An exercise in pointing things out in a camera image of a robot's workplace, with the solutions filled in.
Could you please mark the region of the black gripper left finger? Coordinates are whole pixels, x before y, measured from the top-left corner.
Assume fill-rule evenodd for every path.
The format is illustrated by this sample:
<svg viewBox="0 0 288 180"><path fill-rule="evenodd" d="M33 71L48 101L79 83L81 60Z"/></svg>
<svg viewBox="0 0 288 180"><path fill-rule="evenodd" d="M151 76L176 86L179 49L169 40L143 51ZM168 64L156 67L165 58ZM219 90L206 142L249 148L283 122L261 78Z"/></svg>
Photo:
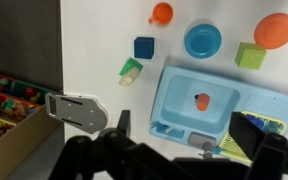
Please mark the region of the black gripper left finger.
<svg viewBox="0 0 288 180"><path fill-rule="evenodd" d="M129 137L131 131L131 111L123 110L121 112L119 122L117 125L117 131L120 135Z"/></svg>

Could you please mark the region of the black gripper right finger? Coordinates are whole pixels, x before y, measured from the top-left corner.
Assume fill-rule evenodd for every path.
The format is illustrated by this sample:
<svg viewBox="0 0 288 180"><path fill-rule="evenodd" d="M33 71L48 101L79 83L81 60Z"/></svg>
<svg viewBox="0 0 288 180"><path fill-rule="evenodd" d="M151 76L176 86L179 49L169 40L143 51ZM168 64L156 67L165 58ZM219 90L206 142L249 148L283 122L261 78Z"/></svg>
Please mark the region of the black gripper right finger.
<svg viewBox="0 0 288 180"><path fill-rule="evenodd" d="M229 134L251 160L267 159L269 133L263 132L240 112L232 112Z"/></svg>

